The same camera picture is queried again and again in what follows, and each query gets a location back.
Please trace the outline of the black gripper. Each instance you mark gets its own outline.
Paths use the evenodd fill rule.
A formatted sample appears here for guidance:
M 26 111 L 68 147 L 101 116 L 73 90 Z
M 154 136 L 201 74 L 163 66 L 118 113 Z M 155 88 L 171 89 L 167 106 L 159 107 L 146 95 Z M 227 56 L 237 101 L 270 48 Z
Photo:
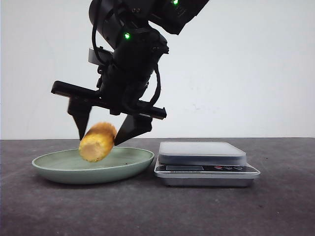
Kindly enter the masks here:
M 155 107 L 161 92 L 158 63 L 154 61 L 149 66 L 149 74 L 139 77 L 120 71 L 114 64 L 108 67 L 100 65 L 98 70 L 101 76 L 97 90 L 55 81 L 51 93 L 69 98 L 67 112 L 75 121 L 80 140 L 85 135 L 92 107 L 108 109 L 110 114 L 115 116 L 126 114 L 127 117 L 115 137 L 114 145 L 117 146 L 150 132 L 152 118 L 164 119 L 167 116 L 165 108 Z M 157 76 L 154 95 L 149 101 L 142 101 L 140 98 L 147 89 L 153 72 Z

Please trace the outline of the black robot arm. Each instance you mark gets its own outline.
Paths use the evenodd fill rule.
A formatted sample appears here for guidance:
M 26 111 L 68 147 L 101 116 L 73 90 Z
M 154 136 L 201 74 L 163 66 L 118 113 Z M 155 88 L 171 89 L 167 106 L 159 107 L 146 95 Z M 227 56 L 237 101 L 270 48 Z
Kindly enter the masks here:
M 69 98 L 68 113 L 83 138 L 92 107 L 110 114 L 126 114 L 114 144 L 150 132 L 152 120 L 167 116 L 157 108 L 161 85 L 150 101 L 143 101 L 150 76 L 158 73 L 158 61 L 168 54 L 167 40 L 152 27 L 157 24 L 178 35 L 206 5 L 204 0 L 94 0 L 89 7 L 92 34 L 99 33 L 111 46 L 108 51 L 94 44 L 88 61 L 100 75 L 96 90 L 55 81 L 51 92 Z

